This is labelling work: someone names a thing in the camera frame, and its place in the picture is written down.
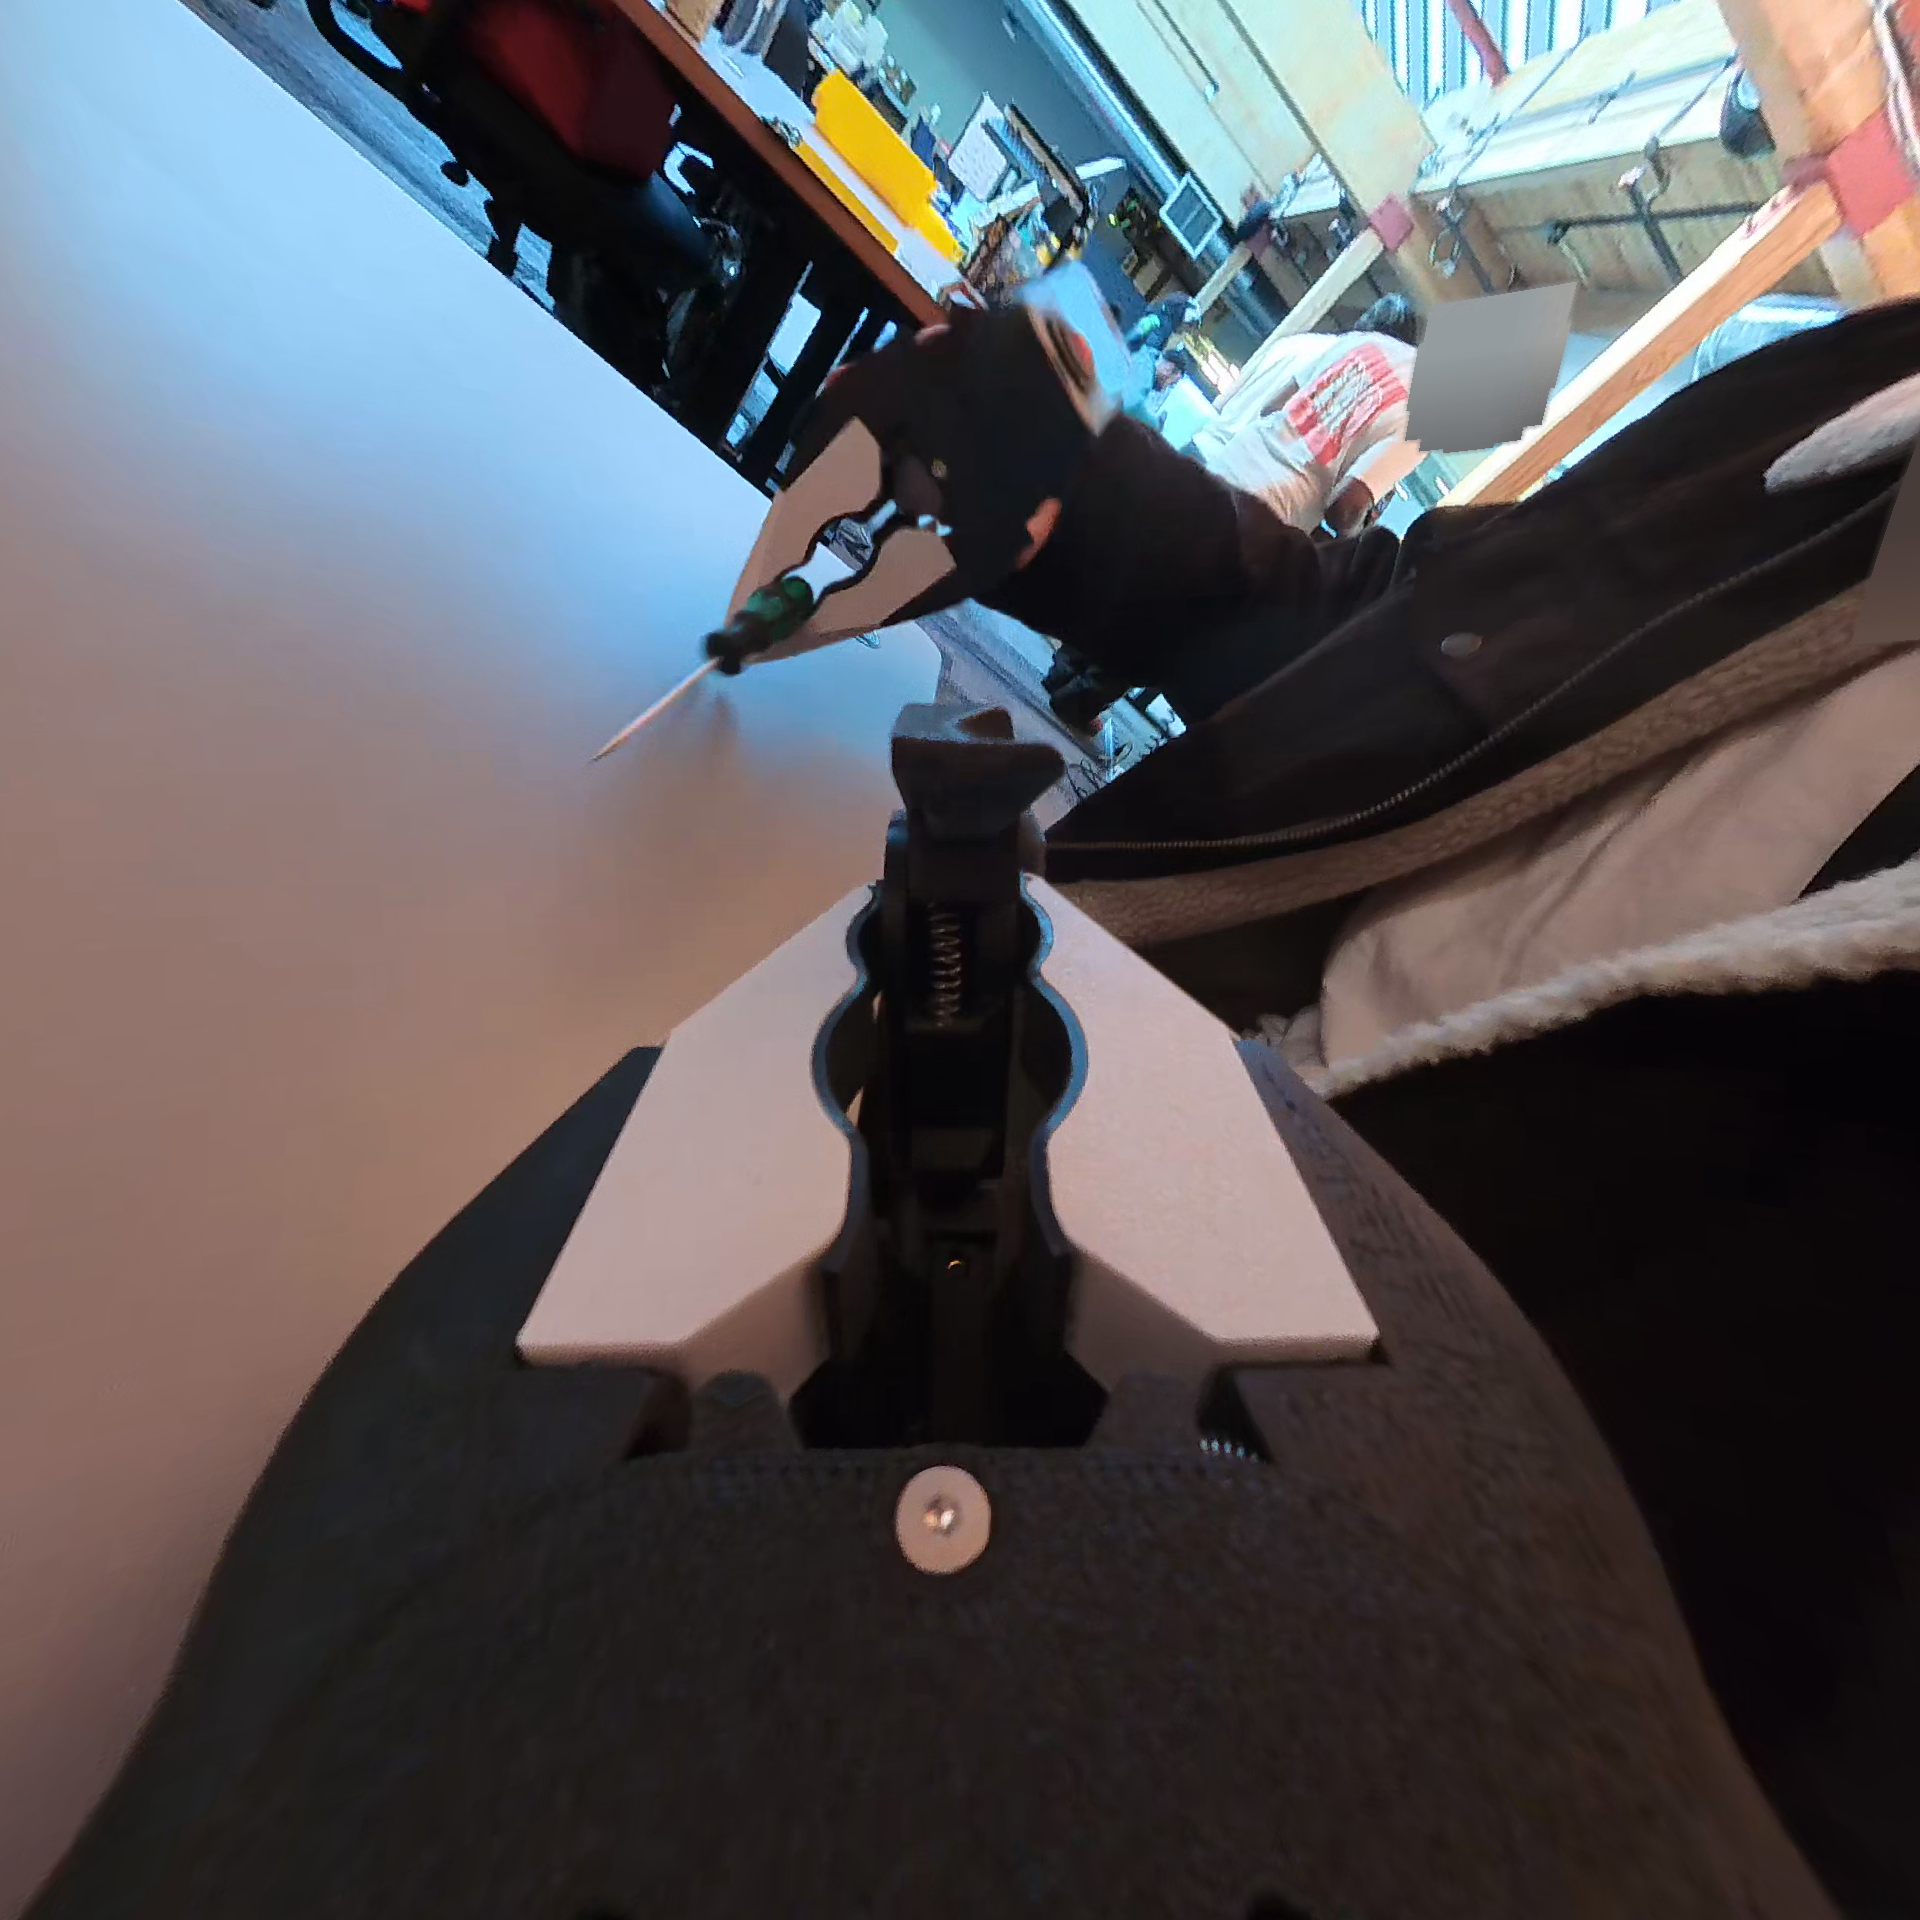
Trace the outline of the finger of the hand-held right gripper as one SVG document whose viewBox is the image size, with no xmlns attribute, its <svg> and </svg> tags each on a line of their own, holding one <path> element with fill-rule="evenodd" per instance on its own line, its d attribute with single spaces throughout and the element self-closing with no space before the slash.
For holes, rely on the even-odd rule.
<svg viewBox="0 0 1920 1920">
<path fill-rule="evenodd" d="M 779 639 L 779 657 L 891 625 L 908 604 L 954 573 L 948 531 L 932 516 L 891 516 L 876 526 L 866 565 L 816 591 L 803 623 Z"/>
<path fill-rule="evenodd" d="M 811 633 L 876 633 L 895 621 L 876 576 L 900 533 L 900 508 L 876 433 L 842 424 L 773 501 L 741 569 L 726 615 L 754 596 L 803 581 L 813 596 Z"/>
</svg>

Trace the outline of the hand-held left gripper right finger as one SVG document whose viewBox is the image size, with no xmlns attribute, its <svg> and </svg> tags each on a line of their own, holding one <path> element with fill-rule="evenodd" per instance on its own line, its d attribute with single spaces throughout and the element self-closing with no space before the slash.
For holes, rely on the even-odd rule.
<svg viewBox="0 0 1920 1920">
<path fill-rule="evenodd" d="M 1234 1033 L 1043 877 L 1038 983 L 1069 1028 L 1045 1126 L 1066 1350 L 1101 1389 L 1370 1359 L 1378 1326 Z"/>
</svg>

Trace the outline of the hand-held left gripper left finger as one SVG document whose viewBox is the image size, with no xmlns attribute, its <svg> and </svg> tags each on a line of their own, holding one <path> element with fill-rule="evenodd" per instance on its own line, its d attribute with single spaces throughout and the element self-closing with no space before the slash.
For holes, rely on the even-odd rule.
<svg viewBox="0 0 1920 1920">
<path fill-rule="evenodd" d="M 848 1220 L 853 1141 L 813 1051 L 856 984 L 832 902 L 667 1036 L 517 1334 L 530 1364 L 638 1364 L 789 1400 L 828 1358 L 811 1280 Z"/>
</svg>

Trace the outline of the green handled screwdriver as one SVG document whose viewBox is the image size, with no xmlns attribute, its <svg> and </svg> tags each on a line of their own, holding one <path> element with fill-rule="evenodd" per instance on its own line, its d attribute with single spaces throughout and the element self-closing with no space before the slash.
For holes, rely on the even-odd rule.
<svg viewBox="0 0 1920 1920">
<path fill-rule="evenodd" d="M 816 591 L 798 573 L 779 576 L 771 585 L 750 591 L 734 612 L 704 636 L 702 656 L 691 672 L 596 748 L 589 764 L 621 751 L 639 732 L 664 718 L 676 701 L 709 679 L 731 679 L 750 662 L 768 656 L 779 641 L 798 636 L 813 607 Z"/>
</svg>

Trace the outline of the black curved plastic part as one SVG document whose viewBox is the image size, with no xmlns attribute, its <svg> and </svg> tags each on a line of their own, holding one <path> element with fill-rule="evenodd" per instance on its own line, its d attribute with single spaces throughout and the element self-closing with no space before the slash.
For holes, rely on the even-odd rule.
<svg viewBox="0 0 1920 1920">
<path fill-rule="evenodd" d="M 1035 805 L 1066 780 L 1066 755 L 1019 736 L 1008 709 L 903 707 L 891 769 L 908 845 L 973 847 L 1010 837 L 1022 867 L 1043 869 Z"/>
</svg>

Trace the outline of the black plastic bracket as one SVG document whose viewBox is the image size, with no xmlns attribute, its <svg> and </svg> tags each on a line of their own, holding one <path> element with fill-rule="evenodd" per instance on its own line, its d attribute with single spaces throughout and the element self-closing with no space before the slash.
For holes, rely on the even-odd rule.
<svg viewBox="0 0 1920 1920">
<path fill-rule="evenodd" d="M 861 1358 L 879 1367 L 886 1441 L 1016 1447 L 1029 1348 L 1023 1025 L 1039 918 L 1023 830 L 941 837 L 900 807 L 870 932 L 876 1295 Z"/>
</svg>

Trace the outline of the person's right forearm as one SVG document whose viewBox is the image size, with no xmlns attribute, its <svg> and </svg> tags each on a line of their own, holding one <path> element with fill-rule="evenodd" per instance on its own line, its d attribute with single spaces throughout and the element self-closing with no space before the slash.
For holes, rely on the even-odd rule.
<svg viewBox="0 0 1920 1920">
<path fill-rule="evenodd" d="M 997 607 L 1126 685 L 1229 700 L 1386 596 L 1400 539 L 1291 528 L 1122 416 Z"/>
</svg>

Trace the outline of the grey desk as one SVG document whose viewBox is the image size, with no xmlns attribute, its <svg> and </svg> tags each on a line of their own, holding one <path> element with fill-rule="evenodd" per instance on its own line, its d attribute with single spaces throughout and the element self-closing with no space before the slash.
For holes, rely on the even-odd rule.
<svg viewBox="0 0 1920 1920">
<path fill-rule="evenodd" d="M 878 870 L 917 628 L 183 4 L 2 7 L 4 1916 L 354 1323 Z"/>
</svg>

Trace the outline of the yellow plastic bin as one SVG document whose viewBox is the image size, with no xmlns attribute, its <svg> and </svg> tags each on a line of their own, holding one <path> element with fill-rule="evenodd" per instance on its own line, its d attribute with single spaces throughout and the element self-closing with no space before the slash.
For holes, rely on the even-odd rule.
<svg viewBox="0 0 1920 1920">
<path fill-rule="evenodd" d="M 903 227 L 918 232 L 951 268 L 962 245 L 932 205 L 936 179 L 886 124 L 861 89 L 839 68 L 824 73 L 811 94 L 813 129 Z"/>
</svg>

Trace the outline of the wooden table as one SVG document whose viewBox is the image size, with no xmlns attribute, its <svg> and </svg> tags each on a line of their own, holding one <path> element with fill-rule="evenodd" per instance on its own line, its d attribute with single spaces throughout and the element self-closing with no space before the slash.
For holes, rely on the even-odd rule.
<svg viewBox="0 0 1920 1920">
<path fill-rule="evenodd" d="M 726 68 L 720 48 L 691 36 L 661 4 L 616 8 L 676 84 L 688 142 L 717 163 L 759 217 L 726 315 L 679 419 L 757 489 L 771 489 L 813 393 L 842 359 L 872 348 L 888 327 L 909 334 L 939 319 L 941 301 L 757 111 L 757 97 L 771 87 L 760 68 L 751 75 Z M 816 323 L 790 369 L 775 381 L 763 416 L 730 440 L 795 296 L 816 309 Z"/>
</svg>

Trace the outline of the black office chair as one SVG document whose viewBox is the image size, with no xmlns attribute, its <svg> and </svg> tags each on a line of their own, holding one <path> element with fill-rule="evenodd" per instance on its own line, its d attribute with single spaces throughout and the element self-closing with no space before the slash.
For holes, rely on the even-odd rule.
<svg viewBox="0 0 1920 1920">
<path fill-rule="evenodd" d="M 543 286 L 557 318 L 630 383 L 676 404 L 696 353 L 684 345 L 685 327 L 702 329 L 730 296 L 731 230 L 699 217 L 664 163 L 635 183 L 568 157 L 459 57 L 452 29 L 469 4 L 311 1 L 303 11 L 336 55 L 438 140 L 452 183 L 483 187 L 487 261 L 515 277 L 522 236 L 547 240 Z"/>
</svg>

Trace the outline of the red bag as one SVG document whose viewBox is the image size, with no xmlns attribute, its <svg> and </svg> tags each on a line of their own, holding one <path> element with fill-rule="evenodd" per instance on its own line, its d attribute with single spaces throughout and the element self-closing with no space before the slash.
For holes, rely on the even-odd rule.
<svg viewBox="0 0 1920 1920">
<path fill-rule="evenodd" d="M 476 1 L 452 41 L 568 157 L 642 183 L 671 152 L 675 75 L 616 4 Z"/>
</svg>

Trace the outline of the person's white shirt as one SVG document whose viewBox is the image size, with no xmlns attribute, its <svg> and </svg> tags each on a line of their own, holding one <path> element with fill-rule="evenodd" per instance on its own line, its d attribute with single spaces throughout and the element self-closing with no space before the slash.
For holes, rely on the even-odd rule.
<svg viewBox="0 0 1920 1920">
<path fill-rule="evenodd" d="M 1290 1053 L 1339 1068 L 1573 969 L 1786 908 L 1915 772 L 1915 755 L 1906 648 L 1376 886 L 1334 935 Z"/>
</svg>

